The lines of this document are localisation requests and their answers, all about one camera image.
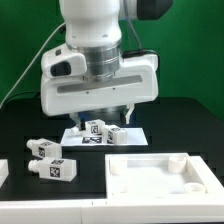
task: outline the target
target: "printed pattern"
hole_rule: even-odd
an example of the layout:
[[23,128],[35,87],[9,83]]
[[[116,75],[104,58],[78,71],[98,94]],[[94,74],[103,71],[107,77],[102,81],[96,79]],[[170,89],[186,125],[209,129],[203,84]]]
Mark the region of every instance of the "printed pattern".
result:
[[44,148],[39,147],[39,156],[45,157],[45,149]]
[[60,168],[50,167],[50,176],[60,178]]
[[120,128],[111,128],[111,131],[120,131]]
[[95,121],[88,121],[87,123],[88,123],[89,125],[91,125],[91,126],[92,126],[92,125],[96,125],[96,122],[95,122]]
[[92,134],[98,134],[98,126],[97,125],[91,127],[91,133]]
[[43,143],[41,143],[40,145],[41,146],[49,146],[49,145],[51,145],[52,144],[52,142],[43,142]]
[[61,165],[64,162],[62,159],[55,159],[51,164]]
[[82,140],[83,144],[100,144],[102,143],[102,137],[85,137]]
[[113,133],[111,131],[108,132],[108,140],[113,141]]

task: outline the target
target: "white cylinder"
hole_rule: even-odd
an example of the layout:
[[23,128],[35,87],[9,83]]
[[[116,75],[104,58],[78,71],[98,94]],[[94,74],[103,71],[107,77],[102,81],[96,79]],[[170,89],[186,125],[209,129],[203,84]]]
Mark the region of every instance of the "white cylinder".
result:
[[126,157],[110,158],[110,173],[112,175],[124,175],[127,172],[128,164]]
[[121,39],[119,0],[60,0],[60,8],[69,46],[99,47]]
[[33,140],[30,139],[27,143],[26,143],[27,148],[32,149],[33,147]]
[[81,135],[80,130],[77,126],[71,128],[71,135],[73,135],[73,136]]
[[184,192],[186,194],[205,194],[206,188],[199,183],[187,183],[184,185]]
[[173,155],[169,157],[168,170],[171,173],[181,174],[186,171],[187,159],[182,155]]
[[40,171],[40,161],[37,160],[31,160],[28,164],[29,171],[32,171],[34,173],[39,173]]

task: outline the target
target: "small white object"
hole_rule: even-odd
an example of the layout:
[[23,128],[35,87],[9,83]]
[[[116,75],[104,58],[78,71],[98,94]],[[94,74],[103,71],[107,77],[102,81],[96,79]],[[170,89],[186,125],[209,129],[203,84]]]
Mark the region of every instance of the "small white object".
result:
[[29,171],[39,173],[40,178],[60,181],[72,181],[77,175],[76,160],[46,157],[43,160],[31,160]]
[[127,168],[128,164],[126,157],[110,158],[110,173],[112,175],[123,175],[127,172]]
[[78,126],[71,128],[71,134],[73,136],[83,136],[83,137],[90,137],[94,135],[102,134],[102,126],[105,125],[105,122],[98,119],[93,121],[86,121],[85,128],[86,130],[79,130]]
[[186,194],[205,194],[206,188],[199,183],[187,183],[184,185],[184,191]]
[[126,122],[126,124],[129,124],[130,123],[130,116],[135,109],[135,104],[129,104],[126,107],[128,109],[128,112],[125,114],[125,120],[126,120],[125,122]]
[[171,173],[184,173],[186,171],[187,159],[183,155],[174,155],[169,157],[168,169]]
[[73,136],[79,136],[81,135],[81,132],[77,126],[71,128],[71,135]]
[[27,142],[27,147],[31,149],[32,155],[45,158],[45,157],[52,157],[52,158],[61,158],[62,157],[62,149],[61,145],[44,138],[38,140],[29,140]]
[[8,175],[9,175],[8,161],[6,159],[0,160],[0,188]]
[[103,139],[115,145],[127,144],[127,131],[116,125],[104,125],[102,127]]

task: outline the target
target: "cable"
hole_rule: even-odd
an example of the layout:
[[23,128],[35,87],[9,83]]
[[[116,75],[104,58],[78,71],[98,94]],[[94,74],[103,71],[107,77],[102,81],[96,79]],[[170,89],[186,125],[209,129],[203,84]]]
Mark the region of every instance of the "cable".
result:
[[35,94],[35,96],[33,98],[37,98],[39,96],[39,94],[40,94],[40,91],[27,91],[27,92],[15,94],[15,95],[9,97],[6,100],[5,103],[4,103],[4,105],[6,105],[7,103],[9,103],[11,101],[11,99],[13,99],[13,98],[15,98],[17,96],[26,95],[26,94]]
[[65,25],[65,23],[62,23],[60,26],[58,26],[54,32],[48,37],[48,39],[45,41],[45,43],[43,44],[43,46],[40,48],[40,50],[38,51],[38,53],[36,54],[36,56],[33,58],[33,60],[30,62],[30,64],[28,65],[28,67],[25,69],[25,71],[23,72],[23,74],[20,76],[20,78],[16,81],[16,83],[13,85],[13,87],[10,89],[10,91],[6,94],[6,96],[4,97],[4,99],[2,100],[1,104],[0,104],[0,109],[2,109],[3,104],[5,103],[5,101],[7,100],[7,98],[9,97],[9,95],[15,90],[15,88],[19,85],[19,83],[21,82],[21,80],[25,77],[25,75],[27,74],[27,72],[29,71],[29,69],[31,68],[31,66],[34,64],[34,62],[36,61],[36,59],[39,57],[39,55],[41,54],[41,52],[43,51],[43,49],[46,47],[46,45],[49,43],[49,41],[51,40],[51,38],[58,32],[58,30],[60,30],[60,28],[62,28]]
[[142,44],[141,44],[141,41],[140,41],[140,39],[138,37],[138,34],[135,31],[135,28],[132,25],[131,18],[129,16],[129,12],[128,12],[128,3],[127,3],[127,0],[123,0],[123,2],[124,2],[125,17],[127,19],[127,25],[129,27],[129,29],[131,30],[131,32],[133,33],[134,38],[135,38],[135,40],[136,40],[136,42],[138,44],[138,50],[141,50],[142,49]]

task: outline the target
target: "black cable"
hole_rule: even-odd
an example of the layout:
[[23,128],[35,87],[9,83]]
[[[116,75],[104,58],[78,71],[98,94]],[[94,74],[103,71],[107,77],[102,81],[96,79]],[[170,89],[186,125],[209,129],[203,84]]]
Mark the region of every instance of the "black cable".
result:
[[27,95],[27,94],[35,94],[35,96],[33,98],[37,98],[37,97],[40,96],[40,91],[27,91],[27,92],[22,92],[22,93],[15,94],[15,95],[9,97],[6,100],[5,103],[4,103],[4,105],[6,105],[7,103],[9,103],[15,97],[18,97],[18,96],[21,96],[21,95]]
[[155,54],[158,56],[156,51],[149,50],[149,49],[140,49],[140,50],[131,50],[131,51],[125,51],[122,53],[122,58],[132,58],[132,57],[140,57],[145,54]]
[[125,17],[127,19],[127,25],[128,25],[128,28],[129,30],[132,32],[136,42],[137,42],[137,45],[138,45],[138,50],[142,49],[142,43],[138,37],[138,34],[137,32],[135,31],[135,28],[133,27],[132,25],[132,22],[131,22],[131,18],[129,16],[129,12],[128,12],[128,3],[127,3],[127,0],[123,0],[123,3],[124,3],[124,12],[125,12]]
[[4,99],[2,100],[2,102],[0,103],[0,109],[3,107],[5,101],[7,101],[8,97],[12,94],[12,92],[15,90],[15,88],[19,85],[19,83],[22,81],[22,79],[26,76],[27,72],[29,71],[29,69],[32,67],[32,65],[34,64],[34,62],[37,60],[37,58],[39,57],[39,55],[41,54],[41,52],[43,51],[43,49],[47,46],[47,44],[50,42],[50,40],[52,39],[52,37],[58,32],[58,30],[61,27],[64,27],[65,23],[61,24],[59,27],[57,27],[54,32],[48,37],[48,39],[45,41],[45,43],[43,44],[43,46],[40,48],[40,50],[38,51],[38,53],[36,54],[36,56],[33,58],[33,60],[30,62],[30,64],[28,65],[28,67],[25,69],[25,71],[23,72],[23,74],[19,77],[19,79],[16,81],[16,83],[13,85],[13,87],[9,90],[9,92],[5,95]]

